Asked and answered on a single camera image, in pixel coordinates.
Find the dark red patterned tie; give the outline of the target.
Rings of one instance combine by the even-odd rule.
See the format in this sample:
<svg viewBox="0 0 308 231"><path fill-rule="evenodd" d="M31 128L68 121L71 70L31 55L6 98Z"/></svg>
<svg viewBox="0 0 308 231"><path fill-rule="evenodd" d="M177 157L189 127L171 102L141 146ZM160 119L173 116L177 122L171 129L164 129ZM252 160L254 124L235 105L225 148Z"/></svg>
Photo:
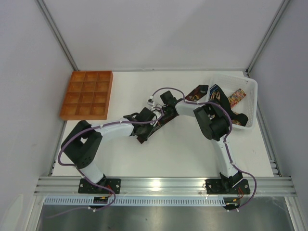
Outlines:
<svg viewBox="0 0 308 231"><path fill-rule="evenodd" d="M203 98L207 94L207 90L208 90L208 85L198 85L194 90L192 90L192 92L190 92L183 99L177 99L178 103L176 104L175 108L179 114L178 116L185 115L185 116L194 117L193 110L195 109L195 106L192 104L189 104L188 102L193 102L193 103L197 102L199 99ZM162 109L163 105L156 105L155 109L152 112L159 113L161 110L163 110ZM159 130L162 126L164 126L165 124L171 121L171 120L161 120L163 116L157 116L157 117L158 119L156 119L157 121L154 123L154 129L150 132L150 135L148 136L148 138L151 135L153 135L157 130ZM144 143L145 141L148 140L148 138L147 139L137 138L137 140L140 143Z"/></svg>

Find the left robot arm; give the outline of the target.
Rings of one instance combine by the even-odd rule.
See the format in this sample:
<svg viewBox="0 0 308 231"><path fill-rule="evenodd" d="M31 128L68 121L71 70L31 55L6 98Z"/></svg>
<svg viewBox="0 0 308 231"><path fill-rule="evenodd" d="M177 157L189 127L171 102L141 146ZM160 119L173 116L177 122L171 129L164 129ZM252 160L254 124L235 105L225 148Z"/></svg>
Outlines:
<svg viewBox="0 0 308 231"><path fill-rule="evenodd" d="M136 136L139 131L153 126L163 115L160 107L145 107L140 113L98 126L85 120L79 121L62 143L58 163L73 166L93 186L111 191L106 187L106 176L94 161L99 146L116 138Z"/></svg>

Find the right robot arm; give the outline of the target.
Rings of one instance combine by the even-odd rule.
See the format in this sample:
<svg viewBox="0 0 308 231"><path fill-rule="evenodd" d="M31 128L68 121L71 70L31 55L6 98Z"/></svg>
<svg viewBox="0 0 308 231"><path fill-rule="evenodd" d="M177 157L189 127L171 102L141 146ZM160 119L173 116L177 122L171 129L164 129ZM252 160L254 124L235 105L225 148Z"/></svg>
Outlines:
<svg viewBox="0 0 308 231"><path fill-rule="evenodd" d="M197 120L202 134L212 142L220 162L220 181L218 186L211 185L211 191L230 192L243 180L243 174L236 166L230 148L229 135L232 131L232 120L226 108L218 101L200 103L176 99L170 91L160 95L160 98L165 107L165 119L185 115Z"/></svg>

